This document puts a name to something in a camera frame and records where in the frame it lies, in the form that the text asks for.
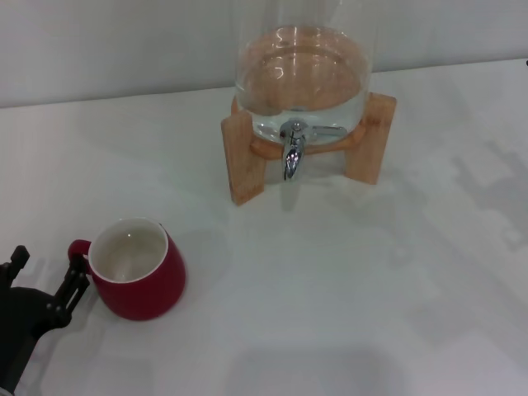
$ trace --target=wooden stand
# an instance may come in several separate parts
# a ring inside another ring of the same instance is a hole
[[[332,144],[307,146],[305,153],[344,151],[345,176],[376,184],[395,109],[395,98],[371,93],[363,119],[353,133]],[[266,161],[282,159],[283,147],[256,136],[251,115],[238,111],[235,100],[231,116],[222,121],[222,135],[231,198],[242,205],[264,191]]]

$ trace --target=water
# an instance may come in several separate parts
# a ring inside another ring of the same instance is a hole
[[[281,125],[291,118],[352,131],[363,116],[368,70],[360,46],[338,31],[281,27],[242,52],[238,105],[252,114],[257,134],[276,142]],[[325,144],[342,134],[308,138]]]

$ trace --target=glass beverage dispenser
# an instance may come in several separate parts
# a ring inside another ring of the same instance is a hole
[[[255,134],[284,145],[291,180],[308,144],[361,121],[376,38],[377,0],[241,0],[236,99]]]

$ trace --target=white wall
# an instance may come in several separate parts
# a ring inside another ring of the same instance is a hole
[[[2,0],[0,106],[231,85],[231,2]],[[528,57],[528,0],[385,2],[377,69]]]

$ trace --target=mug handle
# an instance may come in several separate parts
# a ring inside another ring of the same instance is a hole
[[[84,239],[76,239],[74,240],[68,248],[68,259],[70,261],[73,260],[73,256],[76,254],[82,254],[83,256],[88,255],[88,250],[90,250],[90,245],[92,243],[90,241],[85,241]],[[90,271],[90,264],[86,265],[87,274],[91,274]]]

